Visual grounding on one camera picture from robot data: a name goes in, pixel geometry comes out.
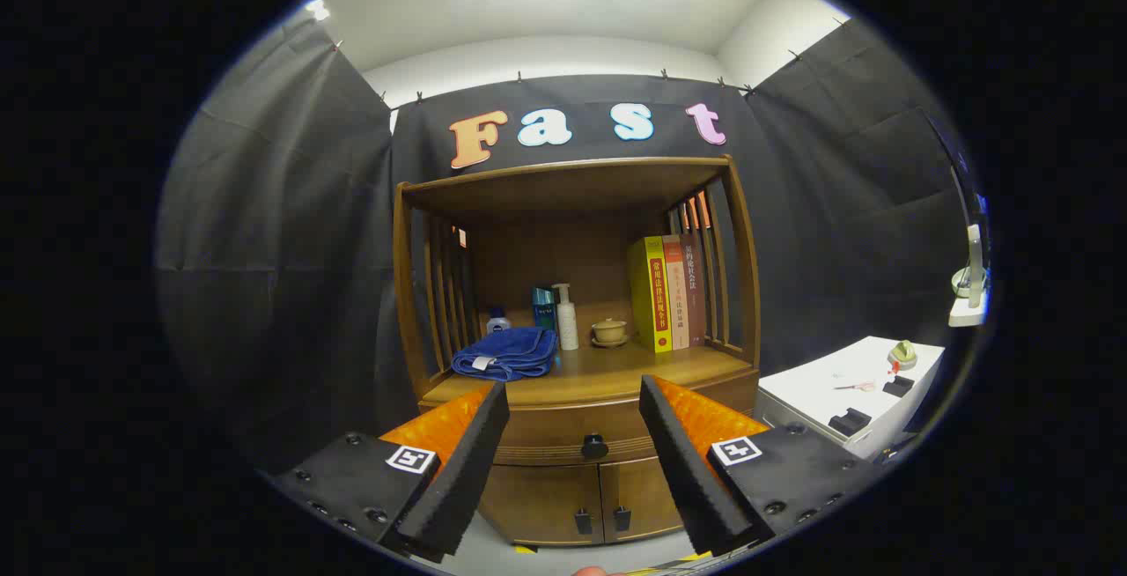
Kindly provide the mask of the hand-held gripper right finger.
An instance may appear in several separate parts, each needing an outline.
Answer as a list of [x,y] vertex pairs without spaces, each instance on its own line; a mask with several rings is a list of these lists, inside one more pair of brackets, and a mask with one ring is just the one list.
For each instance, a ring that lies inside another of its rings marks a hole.
[[789,535],[857,498],[878,466],[802,423],[767,426],[646,374],[637,408],[696,552]]

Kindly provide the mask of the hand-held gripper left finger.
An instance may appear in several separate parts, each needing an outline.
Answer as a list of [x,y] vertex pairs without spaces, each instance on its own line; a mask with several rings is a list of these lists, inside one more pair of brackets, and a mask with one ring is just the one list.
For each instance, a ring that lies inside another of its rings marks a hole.
[[497,380],[382,436],[346,432],[270,482],[362,543],[440,562],[474,519],[508,420]]

